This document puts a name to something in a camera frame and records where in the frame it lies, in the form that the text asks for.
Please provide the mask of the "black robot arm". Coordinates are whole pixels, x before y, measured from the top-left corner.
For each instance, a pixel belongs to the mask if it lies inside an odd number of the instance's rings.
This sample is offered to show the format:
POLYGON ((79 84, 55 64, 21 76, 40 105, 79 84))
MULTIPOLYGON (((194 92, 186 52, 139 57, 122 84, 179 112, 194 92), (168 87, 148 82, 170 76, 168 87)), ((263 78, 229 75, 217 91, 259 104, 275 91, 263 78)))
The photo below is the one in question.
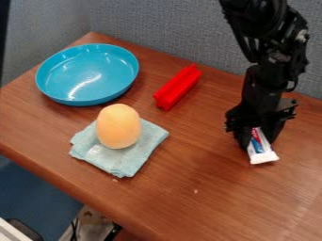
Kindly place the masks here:
POLYGON ((287 0, 219 0, 226 21, 251 63, 241 103, 226 112, 226 130, 245 149, 258 127, 269 142, 295 116, 294 91, 306 71, 309 24, 287 0))

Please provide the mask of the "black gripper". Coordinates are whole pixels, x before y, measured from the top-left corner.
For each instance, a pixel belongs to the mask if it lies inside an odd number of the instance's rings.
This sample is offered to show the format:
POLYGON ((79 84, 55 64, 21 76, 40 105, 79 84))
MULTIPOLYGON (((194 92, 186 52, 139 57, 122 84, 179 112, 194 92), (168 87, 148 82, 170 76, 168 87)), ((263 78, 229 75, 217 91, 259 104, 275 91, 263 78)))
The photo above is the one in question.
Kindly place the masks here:
POLYGON ((262 127, 269 143, 278 138, 286 121, 295 116, 295 99, 283 98, 283 83, 274 84, 275 77, 261 67, 247 68, 241 103, 226 112, 226 130, 233 131, 242 150, 249 146, 253 127, 262 127))

